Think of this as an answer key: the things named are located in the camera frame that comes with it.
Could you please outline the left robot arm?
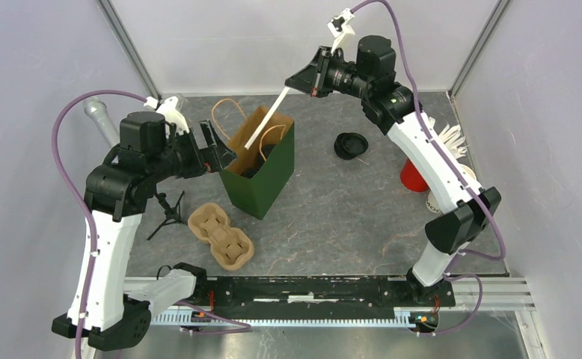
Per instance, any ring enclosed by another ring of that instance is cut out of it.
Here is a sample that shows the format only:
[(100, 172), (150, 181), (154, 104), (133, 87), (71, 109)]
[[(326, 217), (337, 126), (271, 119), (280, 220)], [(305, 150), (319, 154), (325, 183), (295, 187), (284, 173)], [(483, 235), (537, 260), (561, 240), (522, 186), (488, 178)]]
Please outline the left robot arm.
[(87, 229), (78, 292), (70, 309), (53, 320), (53, 332), (103, 352), (128, 349), (170, 306), (207, 299), (205, 270), (185, 263), (142, 289), (123, 289), (135, 234), (147, 202), (159, 195), (158, 184), (219, 172), (236, 158), (209, 121), (200, 127), (204, 148), (181, 116), (138, 111), (120, 122), (118, 145), (86, 179), (79, 201)]

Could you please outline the stack of black lids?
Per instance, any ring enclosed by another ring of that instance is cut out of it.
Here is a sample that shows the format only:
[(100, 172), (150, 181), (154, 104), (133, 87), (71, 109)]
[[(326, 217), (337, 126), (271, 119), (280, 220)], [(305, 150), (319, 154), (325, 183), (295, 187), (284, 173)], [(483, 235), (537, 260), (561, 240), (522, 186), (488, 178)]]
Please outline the stack of black lids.
[(334, 152), (342, 160), (352, 160), (369, 148), (367, 139), (356, 132), (340, 133), (334, 142)]

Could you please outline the black coffee cup lid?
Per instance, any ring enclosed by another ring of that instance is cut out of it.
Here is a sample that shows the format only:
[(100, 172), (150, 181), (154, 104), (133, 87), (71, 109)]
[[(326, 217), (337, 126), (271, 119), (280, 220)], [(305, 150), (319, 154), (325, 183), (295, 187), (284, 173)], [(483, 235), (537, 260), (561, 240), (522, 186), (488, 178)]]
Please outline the black coffee cup lid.
[(274, 148), (275, 148), (275, 144), (263, 145), (259, 149), (259, 153), (257, 155), (257, 161), (260, 164), (264, 163), (267, 160), (268, 156), (270, 155), (270, 153), (273, 151)]

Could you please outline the green paper bag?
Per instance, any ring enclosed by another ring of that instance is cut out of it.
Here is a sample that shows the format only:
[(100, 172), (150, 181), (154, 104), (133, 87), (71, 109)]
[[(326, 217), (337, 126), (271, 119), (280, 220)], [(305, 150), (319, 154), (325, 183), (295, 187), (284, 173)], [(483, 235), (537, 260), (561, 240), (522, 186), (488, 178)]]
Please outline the green paper bag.
[[(232, 137), (215, 118), (216, 108), (227, 101), (238, 108), (244, 119)], [(237, 159), (220, 172), (230, 202), (259, 220), (266, 216), (295, 170), (295, 122), (289, 116), (276, 111), (251, 148), (244, 148), (268, 110), (267, 107), (260, 106), (248, 117), (237, 101), (225, 98), (214, 104), (210, 111), (213, 123), (228, 140), (227, 146), (237, 154)], [(259, 149), (267, 144), (275, 144), (275, 148), (267, 160), (260, 164), (257, 161)], [(259, 169), (252, 179), (241, 176), (248, 168)]]

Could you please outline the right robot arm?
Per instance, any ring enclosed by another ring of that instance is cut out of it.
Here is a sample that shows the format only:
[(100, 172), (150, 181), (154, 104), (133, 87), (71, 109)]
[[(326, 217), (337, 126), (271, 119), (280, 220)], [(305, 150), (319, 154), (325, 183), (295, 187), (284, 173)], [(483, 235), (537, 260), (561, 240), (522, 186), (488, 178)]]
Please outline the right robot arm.
[(428, 243), (405, 286), (408, 300), (424, 305), (435, 297), (435, 285), (457, 253), (487, 227), (501, 195), (464, 174), (413, 92), (396, 81), (395, 63), (391, 41), (367, 35), (358, 41), (355, 61), (346, 61), (340, 49), (321, 46), (284, 84), (316, 98), (334, 91), (359, 98), (365, 117), (406, 154), (434, 194), (441, 215), (426, 224)]

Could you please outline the brown cardboard cup carrier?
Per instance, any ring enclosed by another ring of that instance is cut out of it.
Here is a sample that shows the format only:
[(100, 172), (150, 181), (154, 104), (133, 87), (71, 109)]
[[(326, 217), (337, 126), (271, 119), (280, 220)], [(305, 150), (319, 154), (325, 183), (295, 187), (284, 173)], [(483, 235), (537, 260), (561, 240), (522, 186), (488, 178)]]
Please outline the brown cardboard cup carrier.
[(254, 244), (239, 228), (232, 227), (227, 213), (217, 203), (205, 203), (193, 211), (189, 229), (207, 243), (216, 262), (226, 271), (236, 271), (254, 255)]

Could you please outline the stack of white paper cups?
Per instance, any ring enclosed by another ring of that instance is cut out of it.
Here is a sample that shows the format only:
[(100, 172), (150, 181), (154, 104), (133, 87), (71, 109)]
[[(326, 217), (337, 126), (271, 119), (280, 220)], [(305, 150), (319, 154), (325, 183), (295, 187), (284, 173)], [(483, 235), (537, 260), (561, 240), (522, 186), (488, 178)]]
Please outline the stack of white paper cups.
[[(468, 167), (467, 165), (462, 165), (462, 167), (464, 168), (463, 174), (468, 174), (474, 180), (477, 178), (475, 172), (470, 167)], [(428, 193), (428, 196), (426, 199), (426, 207), (430, 212), (442, 213), (441, 208), (439, 206), (439, 203), (438, 203), (435, 195), (432, 193), (432, 191), (429, 191), (429, 193)]]

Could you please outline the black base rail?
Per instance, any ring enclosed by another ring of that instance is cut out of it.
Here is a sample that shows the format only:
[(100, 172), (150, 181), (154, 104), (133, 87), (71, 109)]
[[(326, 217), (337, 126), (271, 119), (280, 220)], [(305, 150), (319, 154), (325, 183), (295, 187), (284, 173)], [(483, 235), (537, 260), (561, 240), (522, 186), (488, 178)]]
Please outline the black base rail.
[(418, 291), (405, 277), (387, 275), (208, 277), (186, 300), (237, 321), (391, 319), (396, 308), (456, 304), (445, 280)]

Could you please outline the red plastic cup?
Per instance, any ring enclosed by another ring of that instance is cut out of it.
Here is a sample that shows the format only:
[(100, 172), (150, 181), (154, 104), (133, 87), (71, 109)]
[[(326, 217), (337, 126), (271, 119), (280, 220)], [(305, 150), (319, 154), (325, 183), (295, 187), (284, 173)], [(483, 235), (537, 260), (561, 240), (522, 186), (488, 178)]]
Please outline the red plastic cup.
[(405, 161), (399, 178), (401, 183), (410, 191), (422, 193), (429, 190), (425, 179), (420, 175), (410, 159)]

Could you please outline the white straw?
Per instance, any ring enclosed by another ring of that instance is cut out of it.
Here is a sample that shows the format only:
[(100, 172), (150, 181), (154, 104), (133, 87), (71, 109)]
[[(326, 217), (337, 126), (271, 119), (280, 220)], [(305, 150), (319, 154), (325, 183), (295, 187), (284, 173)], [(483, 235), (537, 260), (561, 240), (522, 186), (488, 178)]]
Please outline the white straw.
[(265, 129), (266, 125), (268, 124), (268, 122), (270, 121), (272, 116), (275, 114), (275, 112), (278, 110), (279, 106), (284, 101), (285, 97), (290, 92), (290, 90), (291, 90), (291, 88), (284, 87), (283, 90), (280, 92), (280, 94), (278, 95), (278, 98), (274, 101), (274, 103), (272, 104), (272, 106), (269, 108), (266, 115), (264, 116), (264, 118), (260, 121), (257, 128), (252, 133), (251, 137), (245, 143), (244, 148), (246, 150), (249, 150), (251, 148), (251, 146), (253, 145), (253, 143), (259, 138), (261, 132)]

